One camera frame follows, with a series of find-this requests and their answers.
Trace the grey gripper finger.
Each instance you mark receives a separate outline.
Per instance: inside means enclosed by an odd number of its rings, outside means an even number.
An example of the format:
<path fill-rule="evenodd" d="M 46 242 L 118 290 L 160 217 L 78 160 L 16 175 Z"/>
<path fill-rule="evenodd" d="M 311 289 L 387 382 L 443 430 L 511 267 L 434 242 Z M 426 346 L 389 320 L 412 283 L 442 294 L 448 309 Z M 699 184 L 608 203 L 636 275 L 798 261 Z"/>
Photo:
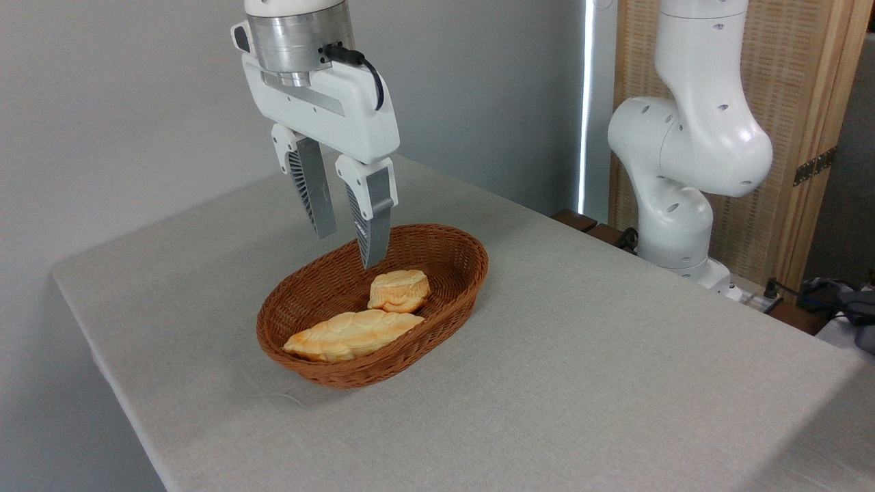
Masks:
<path fill-rule="evenodd" d="M 273 125 L 271 137 L 280 169 L 291 177 L 317 236 L 331 236 L 337 227 L 319 143 L 279 122 Z"/>
<path fill-rule="evenodd" d="M 398 203 L 393 162 L 386 158 L 366 165 L 342 155 L 335 166 L 346 184 L 362 264 L 368 270 L 383 261 L 390 242 L 391 209 Z"/>

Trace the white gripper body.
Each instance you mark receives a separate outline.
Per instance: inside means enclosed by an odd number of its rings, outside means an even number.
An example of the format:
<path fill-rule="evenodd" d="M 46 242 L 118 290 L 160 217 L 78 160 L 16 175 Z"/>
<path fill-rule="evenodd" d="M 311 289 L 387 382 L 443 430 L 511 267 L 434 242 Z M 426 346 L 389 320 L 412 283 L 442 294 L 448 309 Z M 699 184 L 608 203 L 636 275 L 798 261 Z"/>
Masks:
<path fill-rule="evenodd" d="M 335 61 L 311 72 L 308 87 L 286 86 L 260 67 L 247 21 L 232 26 L 234 45 L 257 108 L 276 124 L 365 164 L 396 152 L 400 137 L 385 81 L 369 65 Z"/>

